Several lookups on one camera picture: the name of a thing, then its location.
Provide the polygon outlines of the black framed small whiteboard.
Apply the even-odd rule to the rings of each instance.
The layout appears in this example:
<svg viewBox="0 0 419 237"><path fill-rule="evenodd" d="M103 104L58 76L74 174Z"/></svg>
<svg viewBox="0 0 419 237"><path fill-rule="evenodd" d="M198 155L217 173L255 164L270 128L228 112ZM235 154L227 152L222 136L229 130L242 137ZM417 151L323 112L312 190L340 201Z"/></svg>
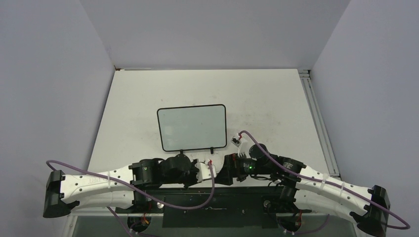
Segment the black framed small whiteboard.
<svg viewBox="0 0 419 237"><path fill-rule="evenodd" d="M227 112L223 104L160 108L157 120L165 152L213 153L227 146Z"/></svg>

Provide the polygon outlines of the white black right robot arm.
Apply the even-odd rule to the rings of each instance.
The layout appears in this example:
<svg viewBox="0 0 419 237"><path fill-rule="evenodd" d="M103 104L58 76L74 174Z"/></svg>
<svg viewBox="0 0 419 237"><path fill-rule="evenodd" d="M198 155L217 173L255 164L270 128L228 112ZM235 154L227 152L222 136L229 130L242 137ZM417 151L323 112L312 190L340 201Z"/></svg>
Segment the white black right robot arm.
<svg viewBox="0 0 419 237"><path fill-rule="evenodd" d="M237 147L237 153L215 164L217 183L264 176L283 187L279 203L285 211L318 211L348 220L371 236L386 235L390 202L385 188L345 183L298 160L274 155L264 144L242 142Z"/></svg>

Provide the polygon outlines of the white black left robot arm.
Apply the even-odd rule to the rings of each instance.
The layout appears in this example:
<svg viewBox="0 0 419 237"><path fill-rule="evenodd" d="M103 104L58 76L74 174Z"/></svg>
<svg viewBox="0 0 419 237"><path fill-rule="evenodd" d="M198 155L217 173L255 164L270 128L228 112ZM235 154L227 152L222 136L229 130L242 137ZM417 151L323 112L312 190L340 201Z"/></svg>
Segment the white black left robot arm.
<svg viewBox="0 0 419 237"><path fill-rule="evenodd" d="M58 218L77 209L117 207L139 213L147 199L164 204L147 194L166 184L190 187L214 177L210 162L190 160L184 154L167 159L143 159L121 168L95 173L57 160L48 160L51 169L46 184L44 218Z"/></svg>

